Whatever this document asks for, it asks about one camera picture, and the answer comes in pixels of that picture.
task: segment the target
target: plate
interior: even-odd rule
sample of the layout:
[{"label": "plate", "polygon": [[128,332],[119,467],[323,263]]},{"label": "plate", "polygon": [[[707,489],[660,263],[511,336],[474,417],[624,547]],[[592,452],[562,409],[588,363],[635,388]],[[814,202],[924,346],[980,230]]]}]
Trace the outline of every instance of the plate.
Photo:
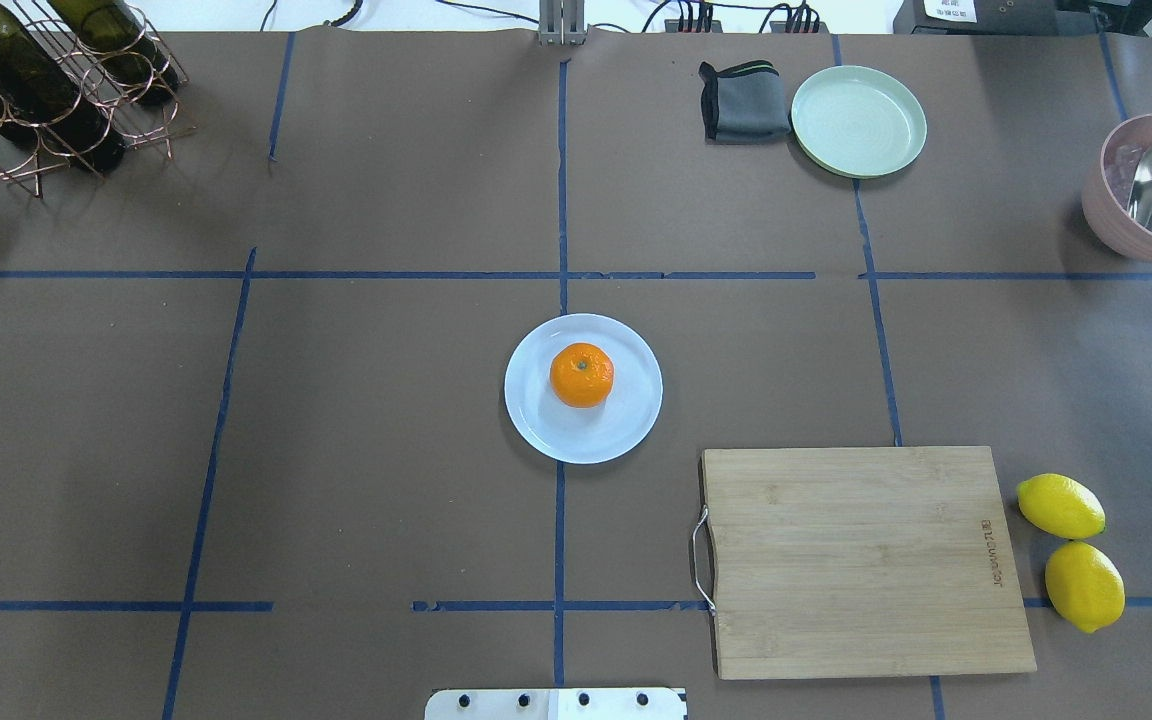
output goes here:
[{"label": "plate", "polygon": [[[570,407],[550,387],[550,363],[573,342],[602,348],[616,370],[601,406]],[[562,314],[526,333],[503,372],[513,426],[539,452],[589,465],[626,455],[655,424],[664,397],[652,348],[628,325],[602,314]]]},{"label": "plate", "polygon": [[914,162],[927,142],[927,115],[887,73],[838,65],[809,77],[790,105],[794,135],[820,167],[876,179]]}]

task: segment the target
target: metal handle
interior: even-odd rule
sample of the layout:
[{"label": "metal handle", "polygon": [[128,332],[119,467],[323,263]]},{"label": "metal handle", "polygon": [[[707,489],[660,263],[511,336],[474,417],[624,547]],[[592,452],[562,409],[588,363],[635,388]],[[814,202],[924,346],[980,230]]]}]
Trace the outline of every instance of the metal handle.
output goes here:
[{"label": "metal handle", "polygon": [[700,597],[705,598],[705,605],[708,606],[710,615],[718,615],[718,608],[714,607],[714,601],[710,600],[708,593],[705,592],[705,588],[700,585],[700,564],[696,561],[696,533],[700,532],[700,526],[705,524],[705,520],[708,520],[708,506],[705,505],[700,508],[700,518],[696,520],[696,528],[691,529],[691,582],[696,584],[696,589],[700,591]]}]

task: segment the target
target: folded cloth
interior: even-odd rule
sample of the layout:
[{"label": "folded cloth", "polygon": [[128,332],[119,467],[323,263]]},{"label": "folded cloth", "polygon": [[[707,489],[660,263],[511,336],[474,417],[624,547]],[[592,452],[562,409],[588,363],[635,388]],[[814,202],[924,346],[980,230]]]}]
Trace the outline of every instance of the folded cloth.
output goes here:
[{"label": "folded cloth", "polygon": [[705,79],[700,114],[710,141],[745,145],[790,135],[785,83],[767,60],[750,60],[721,71],[700,63],[700,77]]}]

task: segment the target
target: pink bowl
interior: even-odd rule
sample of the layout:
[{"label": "pink bowl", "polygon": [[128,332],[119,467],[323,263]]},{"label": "pink bowl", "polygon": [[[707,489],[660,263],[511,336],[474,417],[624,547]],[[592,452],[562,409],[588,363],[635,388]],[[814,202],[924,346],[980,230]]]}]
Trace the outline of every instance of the pink bowl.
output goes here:
[{"label": "pink bowl", "polygon": [[1151,145],[1152,115],[1119,124],[1105,138],[1100,158],[1083,184],[1083,215],[1096,236],[1121,255],[1149,263],[1152,263],[1152,232],[1128,215],[1126,204],[1140,152]]}]

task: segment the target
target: orange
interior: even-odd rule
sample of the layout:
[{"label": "orange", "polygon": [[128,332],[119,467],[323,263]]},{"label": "orange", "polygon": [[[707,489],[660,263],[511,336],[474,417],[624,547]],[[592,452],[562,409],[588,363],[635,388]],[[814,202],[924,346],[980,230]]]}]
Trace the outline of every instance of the orange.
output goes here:
[{"label": "orange", "polygon": [[612,393],[615,374],[612,358],[602,348],[576,342],[563,348],[550,364],[550,384],[554,395],[571,407],[594,407]]}]

